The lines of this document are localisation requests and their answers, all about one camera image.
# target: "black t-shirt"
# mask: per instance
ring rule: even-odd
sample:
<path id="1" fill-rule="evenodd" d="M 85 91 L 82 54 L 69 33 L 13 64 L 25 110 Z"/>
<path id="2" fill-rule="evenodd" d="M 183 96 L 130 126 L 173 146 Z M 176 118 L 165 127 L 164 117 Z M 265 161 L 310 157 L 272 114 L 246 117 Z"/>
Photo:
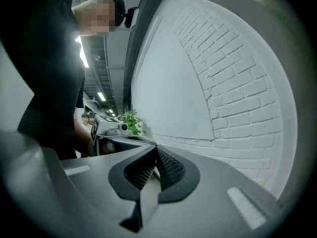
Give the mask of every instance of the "black t-shirt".
<path id="1" fill-rule="evenodd" d="M 60 159 L 76 158 L 74 111 L 83 108 L 84 66 L 71 0 L 15 0 L 1 39 L 15 67 L 34 92 L 18 130 L 53 148 Z"/>

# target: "black hair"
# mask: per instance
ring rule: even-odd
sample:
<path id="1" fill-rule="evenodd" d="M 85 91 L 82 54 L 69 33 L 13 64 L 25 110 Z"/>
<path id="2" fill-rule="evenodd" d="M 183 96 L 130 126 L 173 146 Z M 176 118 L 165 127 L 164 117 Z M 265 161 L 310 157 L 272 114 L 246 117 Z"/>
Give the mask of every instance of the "black hair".
<path id="1" fill-rule="evenodd" d="M 83 118 L 83 117 L 86 117 L 86 118 L 89 119 L 89 116 L 87 114 L 85 114 L 85 113 L 81 115 L 81 118 Z"/>
<path id="2" fill-rule="evenodd" d="M 113 0 L 114 2 L 114 26 L 118 27 L 125 18 L 125 4 L 123 0 Z"/>

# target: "tube light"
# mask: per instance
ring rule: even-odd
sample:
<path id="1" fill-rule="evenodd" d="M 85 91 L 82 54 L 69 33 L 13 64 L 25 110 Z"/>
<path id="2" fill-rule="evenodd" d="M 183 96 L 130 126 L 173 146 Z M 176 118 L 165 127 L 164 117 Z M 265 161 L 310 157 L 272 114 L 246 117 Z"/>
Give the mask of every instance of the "tube light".
<path id="1" fill-rule="evenodd" d="M 81 45 L 79 56 L 80 56 L 81 60 L 84 62 L 84 66 L 85 66 L 86 68 L 89 68 L 88 63 L 87 63 L 87 60 L 86 60 L 86 57 L 85 57 L 83 45 L 81 44 L 80 36 L 78 36 L 78 38 L 77 38 L 75 41 L 78 42 L 78 43 L 80 43 L 80 45 Z"/>
<path id="2" fill-rule="evenodd" d="M 106 101 L 106 99 L 104 98 L 104 96 L 103 96 L 102 93 L 98 93 L 98 95 L 99 95 L 99 97 L 100 97 L 100 99 L 101 99 L 102 101 Z"/>

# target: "person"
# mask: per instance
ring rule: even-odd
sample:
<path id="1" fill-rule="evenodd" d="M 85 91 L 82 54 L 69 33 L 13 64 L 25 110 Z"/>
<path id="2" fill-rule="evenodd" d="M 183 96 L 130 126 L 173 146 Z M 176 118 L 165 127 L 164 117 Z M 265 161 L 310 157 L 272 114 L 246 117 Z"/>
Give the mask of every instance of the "person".
<path id="1" fill-rule="evenodd" d="M 91 136 L 77 120 L 77 108 L 84 107 L 85 73 L 75 39 L 119 26 L 124 11 L 118 1 L 90 0 L 73 10 L 71 0 L 2 4 L 1 41 L 34 92 L 18 131 L 54 149 L 60 160 L 76 158 L 75 150 L 91 155 Z"/>
<path id="2" fill-rule="evenodd" d="M 81 115 L 81 120 L 82 120 L 82 126 L 83 126 L 83 128 L 85 129 L 85 130 L 87 130 L 89 133 L 91 132 L 91 128 L 92 128 L 92 126 L 91 126 L 91 124 L 89 123 L 89 115 L 87 115 L 87 114 L 82 114 Z"/>
<path id="3" fill-rule="evenodd" d="M 89 123 L 90 123 L 91 125 L 93 125 L 93 124 L 94 124 L 94 121 L 95 121 L 95 114 L 94 114 L 94 113 L 90 113 L 90 114 L 89 114 Z"/>

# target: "green plant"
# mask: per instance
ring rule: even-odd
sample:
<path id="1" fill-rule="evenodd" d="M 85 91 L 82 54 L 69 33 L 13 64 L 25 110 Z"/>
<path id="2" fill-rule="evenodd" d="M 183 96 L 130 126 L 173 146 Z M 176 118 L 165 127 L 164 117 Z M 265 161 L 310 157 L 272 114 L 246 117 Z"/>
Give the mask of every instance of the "green plant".
<path id="1" fill-rule="evenodd" d="M 138 130 L 138 128 L 141 128 L 138 123 L 141 122 L 142 119 L 137 117 L 137 112 L 135 110 L 119 115 L 118 119 L 128 125 L 128 129 L 132 131 L 133 135 L 139 135 L 139 133 L 141 133 L 141 131 Z"/>

